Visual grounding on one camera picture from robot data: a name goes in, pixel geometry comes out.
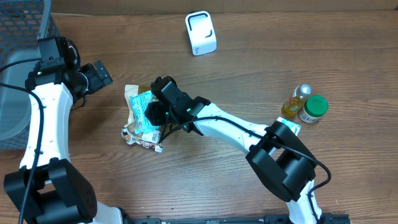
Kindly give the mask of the mint green wipes pack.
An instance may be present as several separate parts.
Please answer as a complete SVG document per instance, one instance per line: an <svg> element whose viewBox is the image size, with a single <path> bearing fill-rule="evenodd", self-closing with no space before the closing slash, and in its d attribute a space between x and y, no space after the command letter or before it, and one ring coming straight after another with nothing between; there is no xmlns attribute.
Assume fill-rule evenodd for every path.
<svg viewBox="0 0 398 224"><path fill-rule="evenodd" d="M151 124L148 118L145 116L145 111L148 108L149 103L152 103L153 96L151 91L143 92L136 96L129 97L131 108L136 121L135 134L149 133L159 129L159 126Z"/></svg>

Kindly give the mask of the brown patterned snack bag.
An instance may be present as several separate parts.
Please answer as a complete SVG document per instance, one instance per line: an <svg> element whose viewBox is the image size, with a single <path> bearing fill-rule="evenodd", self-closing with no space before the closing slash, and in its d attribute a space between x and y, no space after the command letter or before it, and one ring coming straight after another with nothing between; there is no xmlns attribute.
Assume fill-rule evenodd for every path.
<svg viewBox="0 0 398 224"><path fill-rule="evenodd" d="M131 108L129 97L136 96L141 93L139 90L139 85L125 85L124 87L124 97L129 110L129 117L127 119L127 123L122 128L121 136L124 138L128 145L137 144L146 149L161 153L163 151L163 147L161 146L161 144L159 144L160 128L149 133L134 133L136 129L136 121Z"/></svg>

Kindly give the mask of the clear plastic bottle grey cap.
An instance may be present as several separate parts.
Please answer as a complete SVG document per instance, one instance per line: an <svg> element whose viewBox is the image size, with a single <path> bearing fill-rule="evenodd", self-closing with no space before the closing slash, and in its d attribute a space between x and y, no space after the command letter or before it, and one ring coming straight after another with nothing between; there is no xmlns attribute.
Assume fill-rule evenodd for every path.
<svg viewBox="0 0 398 224"><path fill-rule="evenodd" d="M311 94L312 88L309 84L299 85L294 90L290 98L283 104L281 108L282 115L288 118L293 118Z"/></svg>

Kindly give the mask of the green Kleenex tissue pack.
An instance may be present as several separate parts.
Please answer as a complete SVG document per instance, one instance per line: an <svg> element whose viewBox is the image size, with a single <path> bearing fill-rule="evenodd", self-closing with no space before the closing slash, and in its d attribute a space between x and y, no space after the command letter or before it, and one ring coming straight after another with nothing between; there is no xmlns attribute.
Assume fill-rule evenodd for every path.
<svg viewBox="0 0 398 224"><path fill-rule="evenodd" d="M301 125L294 123L293 121L290 121L288 119L278 117L277 121L287 125L289 129L297 136L301 130Z"/></svg>

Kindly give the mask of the green lid jar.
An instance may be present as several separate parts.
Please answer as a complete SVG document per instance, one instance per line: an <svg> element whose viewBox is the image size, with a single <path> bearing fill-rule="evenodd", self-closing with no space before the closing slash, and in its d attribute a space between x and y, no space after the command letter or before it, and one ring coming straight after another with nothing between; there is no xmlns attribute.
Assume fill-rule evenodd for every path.
<svg viewBox="0 0 398 224"><path fill-rule="evenodd" d="M318 121L328 111L328 101L320 95L311 96L298 111L299 118L305 123Z"/></svg>

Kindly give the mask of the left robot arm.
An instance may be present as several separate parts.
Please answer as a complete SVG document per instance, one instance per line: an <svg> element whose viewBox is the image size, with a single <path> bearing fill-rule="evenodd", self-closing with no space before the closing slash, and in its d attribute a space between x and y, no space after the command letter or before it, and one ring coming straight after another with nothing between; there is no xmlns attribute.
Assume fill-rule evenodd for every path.
<svg viewBox="0 0 398 224"><path fill-rule="evenodd" d="M127 223L122 209L97 200L68 150L72 106L111 84L110 74L100 61L82 65L65 37L39 39L38 46L41 58L21 89L31 105L27 147L19 170L4 177L19 223Z"/></svg>

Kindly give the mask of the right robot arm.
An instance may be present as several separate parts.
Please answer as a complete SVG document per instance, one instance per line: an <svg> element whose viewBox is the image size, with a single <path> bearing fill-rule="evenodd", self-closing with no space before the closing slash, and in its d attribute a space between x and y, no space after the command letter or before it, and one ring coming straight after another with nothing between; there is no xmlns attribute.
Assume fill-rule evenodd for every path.
<svg viewBox="0 0 398 224"><path fill-rule="evenodd" d="M169 128L159 142L181 129L223 141L242 151L263 186L286 202L291 223L321 223L322 210L313 194L320 163L287 124L240 119L210 100L190 98L170 76L156 78L150 87L156 101L145 116L152 125Z"/></svg>

